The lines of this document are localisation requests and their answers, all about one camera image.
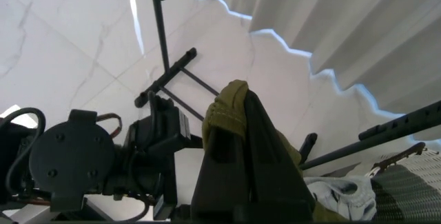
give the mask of curtain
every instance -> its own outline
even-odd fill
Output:
[[[409,113],[441,100],[441,0],[224,0],[312,52],[311,72],[334,70],[342,90],[363,84],[378,107]],[[415,135],[441,138],[441,128]]]

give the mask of round black cover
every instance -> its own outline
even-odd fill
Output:
[[[114,144],[99,125],[68,121],[34,143],[29,168],[37,187],[60,195],[86,193],[108,175]]]

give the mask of black metal stand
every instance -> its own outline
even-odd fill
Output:
[[[191,48],[188,50],[184,56],[182,56],[172,67],[169,65],[169,59],[168,59],[168,51],[167,51],[167,38],[165,36],[165,28],[164,28],[164,18],[163,18],[163,11],[161,7],[161,1],[164,0],[153,0],[153,6],[154,6],[154,14],[156,17],[156,26],[158,28],[158,36],[159,36],[159,43],[161,45],[161,54],[163,58],[163,65],[164,65],[164,74],[159,77],[158,80],[153,82],[150,87],[148,87],[145,91],[141,92],[139,96],[135,99],[135,106],[137,108],[143,107],[147,102],[147,93],[149,91],[153,91],[157,93],[159,90],[164,92],[166,95],[168,95],[171,99],[173,99],[175,102],[177,102],[179,105],[184,107],[188,112],[193,114],[197,119],[203,121],[204,117],[199,114],[196,110],[191,108],[188,104],[186,104],[184,101],[180,100],[176,95],[171,93],[169,90],[165,88],[165,85],[167,85],[170,80],[172,80],[179,72],[185,73],[187,76],[189,76],[191,79],[195,80],[195,82],[199,83],[202,87],[213,93],[215,96],[218,96],[219,93],[215,91],[213,88],[208,86],[204,81],[202,81],[200,78],[196,77],[194,74],[189,72],[185,69],[185,66],[188,65],[188,63],[194,59],[197,55],[196,48]]]
[[[300,168],[302,170],[306,170],[316,167],[344,156],[361,152],[371,147],[381,145],[410,134],[415,134],[416,132],[429,129],[437,125],[441,125],[441,101],[428,105],[427,107],[420,108],[419,110],[406,114],[405,116],[401,116],[400,118],[385,124],[369,128],[367,131],[364,131],[358,135],[358,138],[360,139],[359,142],[347,145],[336,151],[318,157],[317,159],[303,163],[300,165]],[[310,144],[311,142],[307,138],[304,146],[307,147]],[[307,149],[307,153],[311,151],[311,148],[312,147],[309,147]]]

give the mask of olive green fabric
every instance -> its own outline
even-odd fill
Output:
[[[245,116],[243,101],[245,100],[247,91],[248,84],[246,81],[232,81],[227,87],[223,88],[222,92],[220,92],[219,96],[214,100],[214,103],[208,107],[207,114],[202,123],[204,147],[207,145],[212,127],[230,131],[241,136],[243,140],[246,140],[247,118]],[[282,133],[278,131],[278,134],[292,161],[298,165],[302,158],[300,153],[289,144],[289,141]],[[316,203],[313,218],[314,221],[346,221],[341,215],[326,209],[320,203]]]

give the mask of white curtain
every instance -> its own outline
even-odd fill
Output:
[[[363,84],[378,107],[409,113],[441,100],[441,0],[224,0],[312,52],[313,74],[333,69],[342,90]],[[441,138],[441,128],[415,135]]]

